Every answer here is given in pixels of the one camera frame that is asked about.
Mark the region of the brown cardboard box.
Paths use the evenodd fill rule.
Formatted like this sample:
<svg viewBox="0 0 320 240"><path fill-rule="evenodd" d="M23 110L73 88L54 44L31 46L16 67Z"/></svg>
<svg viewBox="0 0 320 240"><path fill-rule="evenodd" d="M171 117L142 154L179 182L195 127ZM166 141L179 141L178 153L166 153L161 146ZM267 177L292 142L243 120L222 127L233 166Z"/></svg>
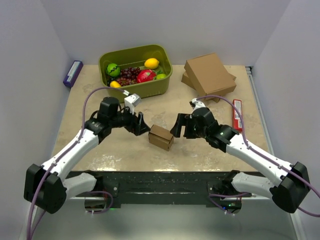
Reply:
<svg viewBox="0 0 320 240"><path fill-rule="evenodd" d="M174 136L169 130L153 124L148 133L148 141L150 144L168 152L174 143Z"/></svg>

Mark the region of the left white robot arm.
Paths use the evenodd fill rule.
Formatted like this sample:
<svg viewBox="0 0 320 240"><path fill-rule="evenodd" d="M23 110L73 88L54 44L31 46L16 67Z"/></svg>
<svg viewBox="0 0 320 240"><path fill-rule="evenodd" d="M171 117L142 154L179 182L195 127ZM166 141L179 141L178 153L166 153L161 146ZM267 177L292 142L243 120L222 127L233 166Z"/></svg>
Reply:
<svg viewBox="0 0 320 240"><path fill-rule="evenodd" d="M150 127L142 112L135 113L141 102L137 94L124 99L124 108L115 97L105 97L90 118L83 122L75 138L54 157L38 166L32 164L26 171L23 197L50 214L56 213L67 199L88 192L99 196L104 184L91 173L68 178L74 166L92 149L97 147L115 128L125 128L140 136Z"/></svg>

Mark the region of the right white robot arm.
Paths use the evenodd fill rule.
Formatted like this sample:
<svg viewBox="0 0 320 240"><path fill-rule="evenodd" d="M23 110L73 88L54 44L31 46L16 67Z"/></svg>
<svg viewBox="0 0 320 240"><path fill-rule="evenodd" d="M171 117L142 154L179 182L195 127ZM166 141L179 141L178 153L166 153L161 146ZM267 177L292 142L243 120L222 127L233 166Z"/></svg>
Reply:
<svg viewBox="0 0 320 240"><path fill-rule="evenodd" d="M233 171L223 183L223 192L230 197L238 192L271 199L280 209L294 213L310 191L308 170L300 162L281 160L250 142L229 125L219 124L207 107L191 114L179 113L170 133L179 138L203 138L213 148L237 157L258 170L262 176Z"/></svg>

